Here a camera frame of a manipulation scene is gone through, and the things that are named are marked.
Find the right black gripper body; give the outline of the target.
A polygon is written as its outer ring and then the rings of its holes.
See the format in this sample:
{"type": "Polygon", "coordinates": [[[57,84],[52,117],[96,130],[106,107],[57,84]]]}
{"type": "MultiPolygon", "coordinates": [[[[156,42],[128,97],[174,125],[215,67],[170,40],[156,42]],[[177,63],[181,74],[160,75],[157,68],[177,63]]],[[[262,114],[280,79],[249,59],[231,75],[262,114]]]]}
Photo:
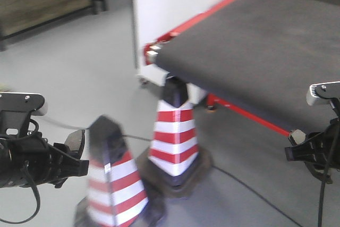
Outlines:
{"type": "Polygon", "coordinates": [[[320,135],[320,169],[339,169],[339,119],[332,119],[320,135]]]}

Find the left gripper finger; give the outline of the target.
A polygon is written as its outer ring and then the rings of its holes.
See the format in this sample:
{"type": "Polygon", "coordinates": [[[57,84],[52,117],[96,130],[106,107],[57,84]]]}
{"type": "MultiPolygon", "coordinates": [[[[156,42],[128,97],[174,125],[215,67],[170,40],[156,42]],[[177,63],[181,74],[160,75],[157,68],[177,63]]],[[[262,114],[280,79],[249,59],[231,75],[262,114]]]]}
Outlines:
{"type": "Polygon", "coordinates": [[[69,177],[86,176],[88,174],[89,160],[81,160],[74,157],[63,158],[57,167],[54,188],[59,189],[69,177]]]}
{"type": "Polygon", "coordinates": [[[54,143],[53,144],[54,147],[56,147],[57,149],[63,151],[64,153],[66,153],[67,155],[76,158],[76,159],[80,159],[81,156],[79,154],[80,151],[80,144],[61,144],[61,143],[54,143]]]}

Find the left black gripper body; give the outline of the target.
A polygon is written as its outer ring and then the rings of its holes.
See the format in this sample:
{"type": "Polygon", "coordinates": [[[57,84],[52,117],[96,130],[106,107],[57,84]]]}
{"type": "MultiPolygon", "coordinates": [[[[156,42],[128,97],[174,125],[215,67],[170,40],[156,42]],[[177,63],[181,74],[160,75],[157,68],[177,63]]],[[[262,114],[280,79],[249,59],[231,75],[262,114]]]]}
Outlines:
{"type": "Polygon", "coordinates": [[[1,187],[28,187],[29,174],[37,185],[57,181],[52,146],[42,133],[19,139],[1,135],[1,187]]]}

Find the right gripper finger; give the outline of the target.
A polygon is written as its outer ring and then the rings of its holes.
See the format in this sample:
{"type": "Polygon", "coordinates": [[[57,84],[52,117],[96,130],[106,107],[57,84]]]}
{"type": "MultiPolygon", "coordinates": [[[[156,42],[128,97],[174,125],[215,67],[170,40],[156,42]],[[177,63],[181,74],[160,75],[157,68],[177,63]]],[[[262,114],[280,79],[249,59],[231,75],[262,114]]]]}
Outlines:
{"type": "Polygon", "coordinates": [[[302,161],[320,166],[320,135],[322,132],[306,134],[305,142],[285,147],[286,159],[289,162],[302,161]]]}
{"type": "MultiPolygon", "coordinates": [[[[323,180],[324,169],[317,169],[312,163],[305,162],[305,166],[308,171],[312,174],[313,177],[318,179],[319,181],[323,180]]],[[[331,175],[328,173],[326,177],[326,183],[332,184],[331,175]]]]}

